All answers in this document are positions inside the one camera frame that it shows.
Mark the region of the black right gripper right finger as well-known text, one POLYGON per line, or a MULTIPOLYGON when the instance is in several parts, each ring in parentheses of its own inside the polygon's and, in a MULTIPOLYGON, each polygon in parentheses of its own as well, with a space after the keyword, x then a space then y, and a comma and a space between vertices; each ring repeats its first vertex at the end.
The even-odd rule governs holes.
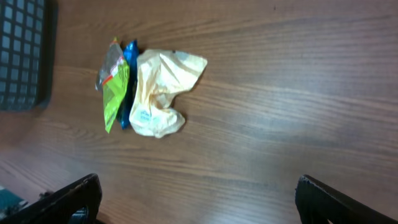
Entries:
POLYGON ((302 175, 295 189, 295 204, 302 223, 389 223, 397 221, 309 176, 302 175))

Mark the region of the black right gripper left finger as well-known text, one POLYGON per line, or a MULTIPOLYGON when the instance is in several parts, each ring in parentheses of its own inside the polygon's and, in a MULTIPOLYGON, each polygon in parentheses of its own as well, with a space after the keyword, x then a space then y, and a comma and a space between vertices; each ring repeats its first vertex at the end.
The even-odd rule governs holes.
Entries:
POLYGON ((35 203, 20 210, 13 208, 3 224, 88 223, 98 224, 102 189, 97 174, 88 174, 68 186, 46 192, 35 203))

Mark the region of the green clear snack packet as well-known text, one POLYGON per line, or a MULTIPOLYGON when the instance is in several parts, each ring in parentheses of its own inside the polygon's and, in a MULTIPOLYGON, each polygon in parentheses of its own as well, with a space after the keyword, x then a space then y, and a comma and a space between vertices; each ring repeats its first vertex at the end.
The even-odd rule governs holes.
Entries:
POLYGON ((102 92, 104 127, 110 132, 118 115, 119 107, 127 92, 129 65, 124 58, 118 38, 115 37, 98 72, 95 88, 102 92))

